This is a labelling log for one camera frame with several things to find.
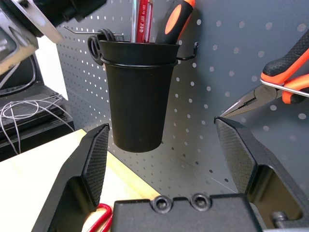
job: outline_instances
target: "screw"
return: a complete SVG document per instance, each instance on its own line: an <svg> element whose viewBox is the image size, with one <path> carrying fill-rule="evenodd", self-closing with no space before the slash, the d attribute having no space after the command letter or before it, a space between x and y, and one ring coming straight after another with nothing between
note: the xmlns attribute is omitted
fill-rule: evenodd
<svg viewBox="0 0 309 232"><path fill-rule="evenodd" d="M158 196L153 200L152 207L157 213L166 214L172 208L172 201L167 196Z"/></svg>
<svg viewBox="0 0 309 232"><path fill-rule="evenodd" d="M277 223L279 221L287 221L289 220L288 219L288 216L286 215L285 212L283 211L277 211L277 212L273 212L271 214L271 220L273 221L273 223Z"/></svg>
<svg viewBox="0 0 309 232"><path fill-rule="evenodd" d="M207 211L211 207L211 200L205 194L197 193L192 196L191 205L198 211Z"/></svg>

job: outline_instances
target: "black and orange handle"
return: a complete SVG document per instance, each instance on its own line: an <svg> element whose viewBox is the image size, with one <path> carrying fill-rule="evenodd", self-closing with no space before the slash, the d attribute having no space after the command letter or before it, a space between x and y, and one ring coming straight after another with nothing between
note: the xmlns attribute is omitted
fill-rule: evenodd
<svg viewBox="0 0 309 232"><path fill-rule="evenodd" d="M282 58L269 62L261 78L273 84L282 84L309 59L309 30Z"/></svg>
<svg viewBox="0 0 309 232"><path fill-rule="evenodd" d="M291 88L298 91L303 91L309 93L309 74L300 76L296 79L293 79L287 82L284 87ZM294 94L291 92L283 91L282 100L286 104L294 104L302 102L306 97Z"/></svg>
<svg viewBox="0 0 309 232"><path fill-rule="evenodd" d="M175 0L162 21L156 44L176 44L189 21L195 0Z"/></svg>

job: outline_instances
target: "wooden table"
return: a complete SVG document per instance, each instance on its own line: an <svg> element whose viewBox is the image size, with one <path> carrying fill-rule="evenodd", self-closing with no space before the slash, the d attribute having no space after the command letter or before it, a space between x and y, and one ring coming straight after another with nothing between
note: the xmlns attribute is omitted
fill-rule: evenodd
<svg viewBox="0 0 309 232"><path fill-rule="evenodd" d="M86 133L78 130L21 155L0 162L0 231L30 232L57 174ZM117 200L153 199L159 195L111 153L101 203L113 207ZM96 212L85 222L83 232L100 217Z"/></svg>

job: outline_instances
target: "pen holder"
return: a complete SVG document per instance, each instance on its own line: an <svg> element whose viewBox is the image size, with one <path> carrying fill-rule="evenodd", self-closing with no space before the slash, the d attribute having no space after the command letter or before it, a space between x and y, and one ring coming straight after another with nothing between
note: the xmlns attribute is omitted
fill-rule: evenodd
<svg viewBox="0 0 309 232"><path fill-rule="evenodd" d="M179 45L99 41L106 65L114 143L129 152L162 141Z"/></svg>

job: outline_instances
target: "gray pegboard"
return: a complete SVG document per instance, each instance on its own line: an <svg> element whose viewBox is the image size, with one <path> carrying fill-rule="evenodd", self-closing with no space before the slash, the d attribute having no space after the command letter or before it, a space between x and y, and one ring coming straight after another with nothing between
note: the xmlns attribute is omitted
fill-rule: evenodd
<svg viewBox="0 0 309 232"><path fill-rule="evenodd" d="M170 4L154 0L152 41ZM130 0L109 0L82 23L66 26L79 32L109 28L129 40L131 9ZM162 194L236 191L213 119L258 86L264 65L303 35L308 9L307 0L197 0L179 40L179 56L192 54L195 42L198 55L174 69L161 146L142 154L124 152L113 144L111 130L109 151ZM111 123L106 73L89 55L87 36L59 31L65 36L57 48L76 127ZM305 65L295 76L308 72ZM309 196L308 101L286 105L278 99L234 119L276 154Z"/></svg>

